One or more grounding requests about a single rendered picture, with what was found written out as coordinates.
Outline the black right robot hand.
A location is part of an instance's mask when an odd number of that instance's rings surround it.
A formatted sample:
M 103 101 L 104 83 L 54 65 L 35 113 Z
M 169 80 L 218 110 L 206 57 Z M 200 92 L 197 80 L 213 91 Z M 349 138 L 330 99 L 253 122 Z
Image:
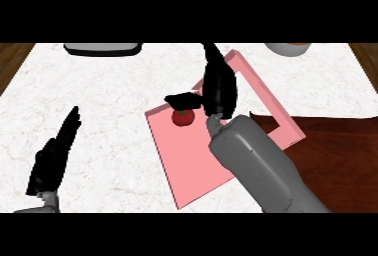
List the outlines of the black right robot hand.
M 202 95 L 187 92 L 168 95 L 163 100 L 175 111 L 203 107 L 206 116 L 221 113 L 221 119 L 228 120 L 237 101 L 236 76 L 215 44 L 203 43 L 202 46 L 206 60 Z

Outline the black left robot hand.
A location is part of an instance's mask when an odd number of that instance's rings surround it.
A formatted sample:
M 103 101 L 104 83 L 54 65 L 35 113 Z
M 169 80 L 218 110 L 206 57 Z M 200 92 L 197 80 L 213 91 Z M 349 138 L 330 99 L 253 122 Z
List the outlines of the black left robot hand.
M 24 192 L 27 196 L 57 190 L 79 126 L 78 107 L 73 107 L 63 120 L 57 135 L 48 139 L 42 149 L 35 153 L 35 163 Z

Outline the red tomato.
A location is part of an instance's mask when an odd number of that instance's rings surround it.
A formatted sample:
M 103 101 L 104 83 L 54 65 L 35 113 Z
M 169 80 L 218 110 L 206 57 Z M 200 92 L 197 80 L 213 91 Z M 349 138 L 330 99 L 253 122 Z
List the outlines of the red tomato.
M 171 120 L 178 127 L 188 126 L 194 120 L 194 112 L 191 110 L 174 110 Z

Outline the pink tray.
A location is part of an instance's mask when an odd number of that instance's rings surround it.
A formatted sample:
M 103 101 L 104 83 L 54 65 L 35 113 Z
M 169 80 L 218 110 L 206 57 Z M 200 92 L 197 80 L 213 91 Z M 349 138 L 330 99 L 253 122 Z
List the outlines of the pink tray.
M 239 51 L 231 50 L 224 60 L 233 69 L 237 81 L 237 103 L 233 115 L 247 114 L 261 101 L 277 127 L 267 133 L 281 150 L 304 138 L 293 119 L 283 109 L 262 80 Z M 203 109 L 194 109 L 194 120 L 188 126 L 172 124 L 172 108 L 168 104 L 144 112 L 175 207 L 181 209 L 231 178 L 231 173 L 215 160 L 209 149 Z

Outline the dark brown cardboard box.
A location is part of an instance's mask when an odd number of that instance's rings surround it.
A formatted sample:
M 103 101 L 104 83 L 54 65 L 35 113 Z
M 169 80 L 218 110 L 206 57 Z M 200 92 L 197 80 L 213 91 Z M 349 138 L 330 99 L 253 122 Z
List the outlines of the dark brown cardboard box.
M 305 138 L 284 153 L 332 212 L 378 213 L 378 117 L 293 117 Z

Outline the pale grey bowl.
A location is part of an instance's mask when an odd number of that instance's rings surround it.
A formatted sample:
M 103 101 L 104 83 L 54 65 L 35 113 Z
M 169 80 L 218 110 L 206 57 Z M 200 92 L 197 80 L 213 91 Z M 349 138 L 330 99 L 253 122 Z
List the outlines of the pale grey bowl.
M 298 57 L 309 48 L 309 43 L 267 43 L 265 47 L 280 56 Z

